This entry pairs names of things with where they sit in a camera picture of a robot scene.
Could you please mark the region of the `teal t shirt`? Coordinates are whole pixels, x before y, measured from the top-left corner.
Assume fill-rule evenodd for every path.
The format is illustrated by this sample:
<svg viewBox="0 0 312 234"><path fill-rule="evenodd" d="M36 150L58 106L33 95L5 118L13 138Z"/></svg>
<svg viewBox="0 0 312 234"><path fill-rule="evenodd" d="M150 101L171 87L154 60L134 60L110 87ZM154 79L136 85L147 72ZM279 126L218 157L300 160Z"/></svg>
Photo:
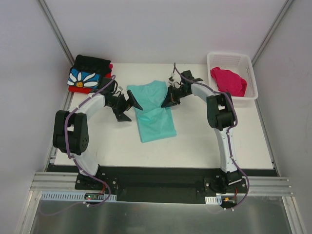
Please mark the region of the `teal t shirt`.
<svg viewBox="0 0 312 234"><path fill-rule="evenodd" d="M155 80L145 85L129 85L127 89L143 108L135 108L142 143L176 136L171 109L161 107L167 95L166 82Z"/></svg>

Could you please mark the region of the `white plastic basket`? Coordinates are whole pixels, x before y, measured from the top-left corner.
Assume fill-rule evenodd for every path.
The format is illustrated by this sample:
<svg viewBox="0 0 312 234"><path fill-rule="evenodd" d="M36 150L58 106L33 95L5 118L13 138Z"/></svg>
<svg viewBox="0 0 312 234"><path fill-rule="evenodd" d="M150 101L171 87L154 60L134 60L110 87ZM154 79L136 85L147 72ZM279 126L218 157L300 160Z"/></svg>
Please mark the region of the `white plastic basket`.
<svg viewBox="0 0 312 234"><path fill-rule="evenodd" d="M246 80L247 88L244 97L232 96L232 99L256 100L258 98L254 70L248 55L228 52L209 52L207 54L208 84L214 90L218 90L217 83L210 74L215 67L230 70Z"/></svg>

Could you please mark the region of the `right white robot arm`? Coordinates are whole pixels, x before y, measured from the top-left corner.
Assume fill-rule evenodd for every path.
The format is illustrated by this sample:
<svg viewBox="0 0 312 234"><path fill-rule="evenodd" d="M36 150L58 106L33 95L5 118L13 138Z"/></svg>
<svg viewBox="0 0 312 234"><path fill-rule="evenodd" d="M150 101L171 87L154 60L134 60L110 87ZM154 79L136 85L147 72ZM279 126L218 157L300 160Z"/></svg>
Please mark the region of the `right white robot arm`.
<svg viewBox="0 0 312 234"><path fill-rule="evenodd" d="M191 71L180 74L181 82L176 82L174 74L169 77L169 87L162 108L180 104L180 99L194 95L205 101L207 120L217 137L220 152L220 175L210 183L210 188L216 193L225 194L236 188L242 180L234 149L234 127L237 125L237 115L234 110L231 95L215 91L200 78L194 78Z"/></svg>

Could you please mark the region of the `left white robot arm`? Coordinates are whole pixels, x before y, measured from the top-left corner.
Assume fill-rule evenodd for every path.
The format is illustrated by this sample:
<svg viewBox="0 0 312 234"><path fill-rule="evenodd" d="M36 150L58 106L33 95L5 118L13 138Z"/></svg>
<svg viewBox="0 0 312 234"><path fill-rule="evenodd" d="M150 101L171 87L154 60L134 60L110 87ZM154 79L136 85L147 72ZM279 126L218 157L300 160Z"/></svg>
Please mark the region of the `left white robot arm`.
<svg viewBox="0 0 312 234"><path fill-rule="evenodd" d="M53 146L66 153L85 176L86 184L93 190L103 184L102 176L98 175L98 163L88 151L89 132L88 120L104 107L110 107L118 122L131 121L124 112L134 107L143 110L131 90L127 90L128 98L123 93L114 94L115 75L104 78L104 84L94 89L76 107L59 110L55 115Z"/></svg>

